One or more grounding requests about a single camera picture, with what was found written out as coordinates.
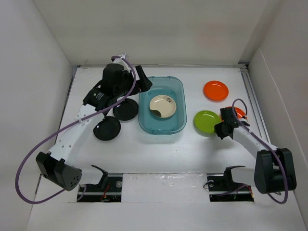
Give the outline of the green plate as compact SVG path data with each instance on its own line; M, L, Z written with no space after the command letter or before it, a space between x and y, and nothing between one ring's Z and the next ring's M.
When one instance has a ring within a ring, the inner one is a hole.
M199 111L193 119L194 125L205 133L214 133L214 126L221 122L220 117L213 111Z

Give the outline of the beige plate with black brushstroke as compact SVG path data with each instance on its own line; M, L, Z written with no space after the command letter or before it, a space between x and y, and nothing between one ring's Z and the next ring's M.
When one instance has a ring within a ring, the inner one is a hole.
M177 105L173 98L167 95L158 95L151 99L150 111L158 118L169 118L176 112Z

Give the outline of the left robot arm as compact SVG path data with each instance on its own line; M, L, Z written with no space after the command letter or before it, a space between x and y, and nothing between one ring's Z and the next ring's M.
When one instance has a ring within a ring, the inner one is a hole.
M89 184L97 191L104 190L108 173L96 165L88 169L75 167L77 155L91 133L102 141L118 135L116 125L119 122L108 112L129 96L148 91L152 85L141 65L132 68L123 62L108 64L102 79L83 99L73 126L65 130L47 153L37 155L36 163L43 177L66 191Z

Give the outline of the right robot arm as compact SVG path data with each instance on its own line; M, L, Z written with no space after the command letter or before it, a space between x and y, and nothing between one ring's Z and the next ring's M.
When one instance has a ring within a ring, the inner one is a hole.
M243 146L256 163L254 168L227 167L222 183L232 190L240 183L256 187L261 194L293 191L297 187L292 152L278 148L248 130L245 117L238 118L232 107L220 109L222 122L214 126L220 139L230 137Z

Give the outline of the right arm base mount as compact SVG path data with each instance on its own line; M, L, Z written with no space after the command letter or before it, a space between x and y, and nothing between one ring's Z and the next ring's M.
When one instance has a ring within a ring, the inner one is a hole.
M207 174L203 188L208 190L210 202L254 202L250 186L227 182L224 175Z

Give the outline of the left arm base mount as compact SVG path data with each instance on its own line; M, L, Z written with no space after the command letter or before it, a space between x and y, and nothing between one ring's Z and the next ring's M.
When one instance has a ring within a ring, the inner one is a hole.
M109 174L107 183L103 188L98 185L87 184L87 188L82 198L78 198L84 192L83 187L79 187L77 202L84 203L120 203L122 197L123 174Z

